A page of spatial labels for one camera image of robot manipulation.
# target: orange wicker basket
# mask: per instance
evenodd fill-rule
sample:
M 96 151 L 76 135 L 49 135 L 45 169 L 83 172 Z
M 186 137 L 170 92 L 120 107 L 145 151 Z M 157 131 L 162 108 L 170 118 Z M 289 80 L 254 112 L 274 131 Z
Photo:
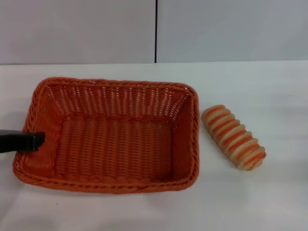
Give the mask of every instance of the orange wicker basket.
M 196 92 L 179 83 L 52 77 L 33 94 L 24 132 L 45 132 L 17 152 L 25 183 L 93 193 L 178 191 L 199 172 Z

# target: basket bottom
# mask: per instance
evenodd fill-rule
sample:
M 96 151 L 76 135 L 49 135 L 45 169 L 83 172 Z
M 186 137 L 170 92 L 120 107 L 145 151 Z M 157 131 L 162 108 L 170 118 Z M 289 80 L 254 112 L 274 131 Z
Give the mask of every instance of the basket bottom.
M 69 117 L 60 134 L 55 178 L 146 183 L 173 177 L 172 127 L 167 121 Z

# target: white table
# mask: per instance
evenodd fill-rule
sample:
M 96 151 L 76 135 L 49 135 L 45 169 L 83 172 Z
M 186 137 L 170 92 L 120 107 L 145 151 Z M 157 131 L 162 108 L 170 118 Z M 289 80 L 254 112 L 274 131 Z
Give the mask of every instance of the white table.
M 0 66 L 0 128 L 21 129 L 50 76 L 183 82 L 200 110 L 224 104 L 266 148 L 235 169 L 200 129 L 200 175 L 180 192 L 108 195 L 25 185 L 0 154 L 2 231 L 307 231 L 308 61 Z

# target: orange and white striped object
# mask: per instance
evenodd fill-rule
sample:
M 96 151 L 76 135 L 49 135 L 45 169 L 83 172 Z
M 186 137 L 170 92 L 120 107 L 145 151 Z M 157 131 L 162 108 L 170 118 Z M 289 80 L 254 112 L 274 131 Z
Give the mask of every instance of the orange and white striped object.
M 239 168 L 250 171 L 262 164 L 265 148 L 224 105 L 206 109 L 201 120 L 223 153 Z

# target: white wall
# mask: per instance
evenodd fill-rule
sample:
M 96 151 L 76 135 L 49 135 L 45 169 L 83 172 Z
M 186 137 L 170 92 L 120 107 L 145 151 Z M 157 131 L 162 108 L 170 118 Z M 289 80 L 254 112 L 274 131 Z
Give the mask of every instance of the white wall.
M 308 59 L 308 0 L 160 0 L 158 62 Z
M 155 0 L 0 0 L 0 64 L 154 62 Z

